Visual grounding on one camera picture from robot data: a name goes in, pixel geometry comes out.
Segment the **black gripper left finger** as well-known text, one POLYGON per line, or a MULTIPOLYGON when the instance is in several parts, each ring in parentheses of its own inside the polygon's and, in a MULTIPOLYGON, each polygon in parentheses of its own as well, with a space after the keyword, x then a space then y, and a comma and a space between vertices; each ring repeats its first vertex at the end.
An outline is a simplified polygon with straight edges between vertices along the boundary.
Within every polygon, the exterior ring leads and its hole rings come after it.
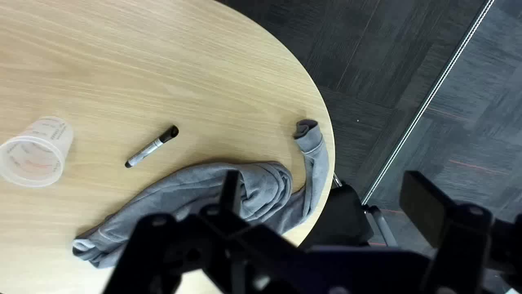
POLYGON ((240 213, 240 191, 242 177, 235 170, 229 170, 224 180, 222 195, 220 195, 220 209, 233 214, 240 213))

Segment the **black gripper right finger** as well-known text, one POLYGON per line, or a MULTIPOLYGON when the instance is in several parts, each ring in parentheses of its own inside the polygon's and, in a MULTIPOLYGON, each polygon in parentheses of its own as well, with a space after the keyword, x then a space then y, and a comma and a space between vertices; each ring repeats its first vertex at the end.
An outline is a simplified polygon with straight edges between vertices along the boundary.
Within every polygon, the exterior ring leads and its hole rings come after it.
POLYGON ((410 170, 403 175, 400 208, 428 244, 437 248, 454 201, 421 172, 410 170))

